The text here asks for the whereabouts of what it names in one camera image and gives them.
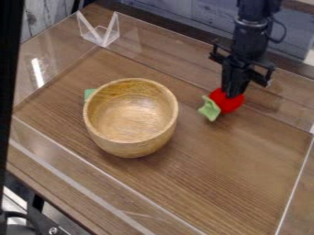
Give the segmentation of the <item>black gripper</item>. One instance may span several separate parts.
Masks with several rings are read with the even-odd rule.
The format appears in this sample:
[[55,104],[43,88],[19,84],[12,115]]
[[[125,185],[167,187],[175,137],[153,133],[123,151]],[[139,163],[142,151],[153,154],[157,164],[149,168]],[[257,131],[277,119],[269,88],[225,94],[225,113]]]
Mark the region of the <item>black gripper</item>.
[[265,58],[269,44],[269,22],[234,20],[235,29],[230,47],[215,43],[209,58],[222,65],[222,91],[229,98],[242,95],[249,82],[266,87],[276,65]]

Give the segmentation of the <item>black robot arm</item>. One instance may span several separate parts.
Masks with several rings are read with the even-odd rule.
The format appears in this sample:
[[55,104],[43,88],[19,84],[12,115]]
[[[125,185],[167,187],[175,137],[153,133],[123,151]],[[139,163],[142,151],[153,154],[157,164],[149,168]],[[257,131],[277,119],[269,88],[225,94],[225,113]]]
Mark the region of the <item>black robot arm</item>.
[[221,64],[221,89],[229,98],[242,95],[250,82],[266,87],[276,64],[265,53],[269,42],[281,43],[288,28],[276,18],[282,0],[237,0],[231,46],[215,43],[209,58]]

